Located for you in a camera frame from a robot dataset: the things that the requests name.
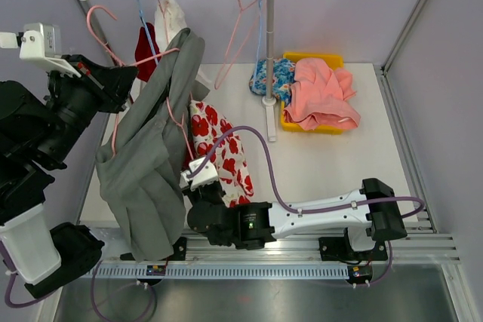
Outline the blue floral skirt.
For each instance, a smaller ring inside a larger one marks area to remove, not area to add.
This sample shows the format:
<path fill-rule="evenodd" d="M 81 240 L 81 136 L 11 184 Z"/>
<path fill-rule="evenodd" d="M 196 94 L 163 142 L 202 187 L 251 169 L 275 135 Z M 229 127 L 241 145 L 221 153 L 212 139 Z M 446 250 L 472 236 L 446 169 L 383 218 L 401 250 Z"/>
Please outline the blue floral skirt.
<path fill-rule="evenodd" d="M 291 85 L 294 83 L 296 63 L 287 58 L 274 59 L 272 74 L 272 92 L 277 100 L 287 106 L 291 102 Z M 266 59 L 259 60 L 254 74 L 249 81 L 249 89 L 253 94 L 266 94 L 267 67 Z"/>

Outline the pink wire hanger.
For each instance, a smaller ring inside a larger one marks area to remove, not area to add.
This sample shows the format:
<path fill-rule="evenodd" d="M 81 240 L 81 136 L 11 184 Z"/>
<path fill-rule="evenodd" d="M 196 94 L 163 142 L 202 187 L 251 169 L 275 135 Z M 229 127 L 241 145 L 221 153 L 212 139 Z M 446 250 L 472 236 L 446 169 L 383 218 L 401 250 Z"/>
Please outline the pink wire hanger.
<path fill-rule="evenodd" d="M 252 9 L 254 6 L 257 6 L 257 0 L 253 0 L 252 2 L 249 2 L 245 4 L 242 0 L 236 0 L 237 1 L 237 7 L 238 7 L 238 15 L 235 20 L 235 24 L 233 26 L 229 42 L 226 46 L 225 54 L 223 57 L 223 62 L 222 65 L 220 66 L 219 70 L 217 71 L 217 75 L 214 81 L 214 89 L 219 90 L 223 84 L 223 82 L 226 80 L 229 72 L 231 71 L 232 67 L 234 66 L 236 60 L 238 59 L 239 55 L 243 51 L 245 45 L 247 44 L 249 38 L 251 37 L 251 34 L 255 30 L 255 26 L 258 26 L 258 15 L 253 21 L 251 28 L 248 30 L 246 36 L 244 37 L 243 41 L 241 44 L 238 46 L 237 50 L 234 51 L 233 47 L 235 45 L 235 40 L 237 38 L 238 30 L 242 21 L 242 18 L 244 14 Z"/>

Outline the blue wire hanger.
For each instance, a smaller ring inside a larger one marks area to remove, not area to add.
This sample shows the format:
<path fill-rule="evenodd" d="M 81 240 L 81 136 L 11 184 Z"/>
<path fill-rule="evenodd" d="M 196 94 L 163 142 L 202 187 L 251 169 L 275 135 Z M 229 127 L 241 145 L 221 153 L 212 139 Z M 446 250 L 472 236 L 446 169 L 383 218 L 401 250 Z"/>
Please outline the blue wire hanger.
<path fill-rule="evenodd" d="M 254 71 L 251 76 L 252 84 L 257 79 L 257 67 L 258 62 L 260 60 L 260 49 L 261 49 L 261 41 L 262 41 L 262 31 L 263 31 L 263 0 L 257 0 L 257 15 L 258 15 L 258 33 L 257 33 L 257 48 L 256 48 L 256 58 L 254 64 Z"/>

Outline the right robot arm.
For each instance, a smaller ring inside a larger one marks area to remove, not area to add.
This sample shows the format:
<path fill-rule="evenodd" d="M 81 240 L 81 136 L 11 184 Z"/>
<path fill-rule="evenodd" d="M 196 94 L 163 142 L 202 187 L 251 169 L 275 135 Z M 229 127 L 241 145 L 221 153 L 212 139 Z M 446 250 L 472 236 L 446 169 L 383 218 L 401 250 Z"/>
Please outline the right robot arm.
<path fill-rule="evenodd" d="M 306 203 L 252 202 L 226 206 L 221 185 L 213 182 L 189 193 L 187 224 L 214 246 L 260 250 L 266 244 L 300 232 L 342 228 L 343 252 L 361 258 L 376 244 L 405 238 L 407 231 L 394 190 L 377 178 L 361 188 Z"/>

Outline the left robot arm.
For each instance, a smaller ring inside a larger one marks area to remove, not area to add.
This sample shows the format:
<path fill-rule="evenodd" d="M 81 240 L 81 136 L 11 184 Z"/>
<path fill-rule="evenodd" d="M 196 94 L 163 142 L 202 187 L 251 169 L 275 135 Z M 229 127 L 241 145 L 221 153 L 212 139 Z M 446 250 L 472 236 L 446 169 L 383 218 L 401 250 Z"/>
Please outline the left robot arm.
<path fill-rule="evenodd" d="M 39 100 L 20 82 L 1 84 L 1 253 L 33 299 L 43 299 L 88 273 L 103 242 L 89 228 L 45 222 L 45 189 L 94 116 L 124 110 L 136 66 L 98 65 L 63 56 L 72 74 L 48 72 L 49 95 Z"/>

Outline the grey skirt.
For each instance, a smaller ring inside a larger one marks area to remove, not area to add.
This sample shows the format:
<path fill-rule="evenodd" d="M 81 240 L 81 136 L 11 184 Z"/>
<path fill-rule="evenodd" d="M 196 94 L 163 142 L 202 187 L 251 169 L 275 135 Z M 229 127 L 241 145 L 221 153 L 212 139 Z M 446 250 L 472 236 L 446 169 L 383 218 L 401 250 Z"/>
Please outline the grey skirt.
<path fill-rule="evenodd" d="M 161 58 L 117 131 L 96 154 L 100 197 L 138 262 L 170 256 L 185 222 L 183 135 L 205 41 L 185 28 L 169 48 L 171 53 Z"/>

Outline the red poppy print skirt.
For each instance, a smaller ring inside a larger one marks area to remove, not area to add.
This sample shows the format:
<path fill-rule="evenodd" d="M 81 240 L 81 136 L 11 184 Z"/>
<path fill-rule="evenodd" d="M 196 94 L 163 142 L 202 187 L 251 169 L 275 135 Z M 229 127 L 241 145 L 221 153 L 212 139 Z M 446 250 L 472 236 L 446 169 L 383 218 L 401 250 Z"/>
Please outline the red poppy print skirt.
<path fill-rule="evenodd" d="M 233 128 L 229 120 L 214 106 L 204 101 L 189 104 L 192 142 L 197 157 L 206 155 L 223 133 Z M 241 137 L 232 133 L 226 137 L 211 156 L 220 184 L 225 192 L 223 202 L 229 206 L 248 204 L 254 196 L 254 187 L 248 171 Z"/>

